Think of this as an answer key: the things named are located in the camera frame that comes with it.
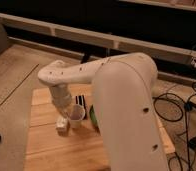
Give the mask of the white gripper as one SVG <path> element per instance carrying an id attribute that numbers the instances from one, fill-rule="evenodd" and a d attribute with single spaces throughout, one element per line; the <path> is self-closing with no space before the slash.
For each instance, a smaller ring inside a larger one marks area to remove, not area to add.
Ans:
<path id="1" fill-rule="evenodd" d="M 59 116 L 56 121 L 56 130 L 59 132 L 67 132 L 69 122 L 67 118 L 68 111 L 72 103 L 72 95 L 67 84 L 61 84 L 50 88 L 52 103 L 57 108 L 62 116 Z"/>

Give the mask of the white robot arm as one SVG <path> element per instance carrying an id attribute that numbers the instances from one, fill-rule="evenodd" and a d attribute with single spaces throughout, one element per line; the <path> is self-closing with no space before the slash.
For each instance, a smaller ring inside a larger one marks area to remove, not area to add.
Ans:
<path id="1" fill-rule="evenodd" d="M 152 101 L 158 70 L 144 53 L 129 53 L 67 67 L 56 60 L 38 72 L 53 104 L 71 103 L 70 84 L 89 84 L 111 171 L 169 171 Z"/>

